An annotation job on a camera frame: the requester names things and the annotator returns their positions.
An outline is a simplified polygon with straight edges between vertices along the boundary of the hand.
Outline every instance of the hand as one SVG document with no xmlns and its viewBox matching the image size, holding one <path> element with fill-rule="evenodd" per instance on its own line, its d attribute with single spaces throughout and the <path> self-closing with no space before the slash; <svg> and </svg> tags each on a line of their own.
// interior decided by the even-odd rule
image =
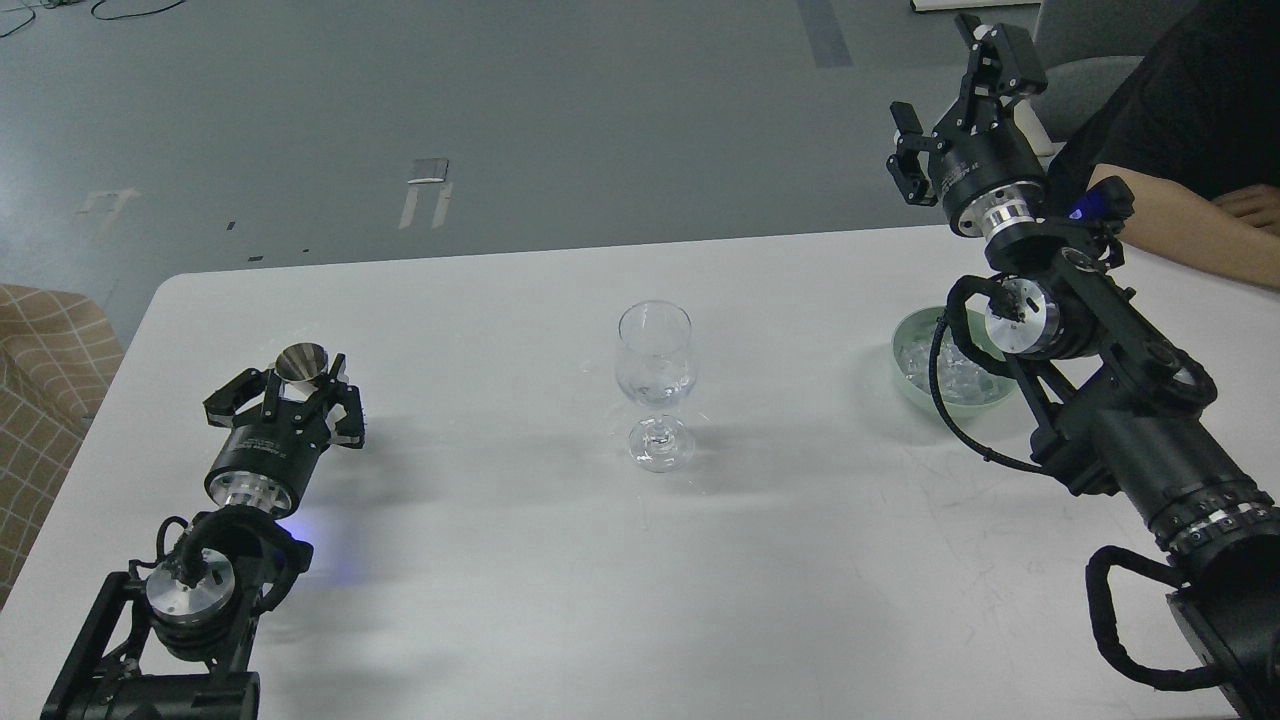
<svg viewBox="0 0 1280 720">
<path fill-rule="evenodd" d="M 1280 237 L 1280 188 L 1251 184 L 1213 199 L 1233 218 Z"/>
</svg>

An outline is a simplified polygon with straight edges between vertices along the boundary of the gray chair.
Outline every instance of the gray chair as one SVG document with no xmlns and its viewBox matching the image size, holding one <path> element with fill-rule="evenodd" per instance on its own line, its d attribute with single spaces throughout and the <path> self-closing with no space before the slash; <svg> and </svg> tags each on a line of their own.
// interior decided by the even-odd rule
<svg viewBox="0 0 1280 720">
<path fill-rule="evenodd" d="M 1194 0 L 1042 0 L 1033 40 L 1048 88 L 1030 105 L 1048 138 L 1066 142 L 1194 5 Z"/>
</svg>

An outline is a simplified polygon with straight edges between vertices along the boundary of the white table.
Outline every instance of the white table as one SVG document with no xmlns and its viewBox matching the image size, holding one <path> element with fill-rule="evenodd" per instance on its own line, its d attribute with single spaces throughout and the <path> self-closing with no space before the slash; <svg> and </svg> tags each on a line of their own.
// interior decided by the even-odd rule
<svg viewBox="0 0 1280 720">
<path fill-rule="evenodd" d="M 1120 282 L 1219 382 L 1204 424 L 1276 493 L 1280 297 L 1133 255 Z M 0 717 L 38 715 L 108 571 L 211 509 L 204 397 L 300 341 L 349 356 L 369 443 L 285 521 L 316 561 L 262 619 L 264 720 L 1229 715 L 1093 647 L 1085 560 L 1157 556 L 1128 500 L 984 464 L 890 386 L 895 323 L 964 273 L 982 243 L 934 227 L 174 278 L 0 612 Z M 611 372 L 649 297 L 703 365 L 667 477 L 626 460 Z M 970 424 L 1020 456 L 1030 429 L 1016 401 Z M 1133 655 L 1194 665 L 1116 575 Z"/>
</svg>

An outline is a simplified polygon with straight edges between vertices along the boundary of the glass base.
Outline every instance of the glass base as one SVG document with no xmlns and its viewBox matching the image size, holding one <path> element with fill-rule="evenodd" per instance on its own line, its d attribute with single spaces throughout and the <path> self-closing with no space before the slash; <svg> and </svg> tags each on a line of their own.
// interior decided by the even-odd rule
<svg viewBox="0 0 1280 720">
<path fill-rule="evenodd" d="M 650 473 L 682 468 L 694 455 L 694 433 L 671 415 L 653 415 L 631 428 L 631 459 Z"/>
</svg>

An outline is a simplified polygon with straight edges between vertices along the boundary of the person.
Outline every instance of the person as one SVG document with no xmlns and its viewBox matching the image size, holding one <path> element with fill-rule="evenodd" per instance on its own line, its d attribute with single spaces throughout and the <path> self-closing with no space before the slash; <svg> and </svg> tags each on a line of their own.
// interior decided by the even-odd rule
<svg viewBox="0 0 1280 720">
<path fill-rule="evenodd" d="M 1280 1 L 1204 0 L 1143 58 L 1048 169 L 1050 214 L 1119 176 L 1119 238 L 1280 288 Z"/>
</svg>

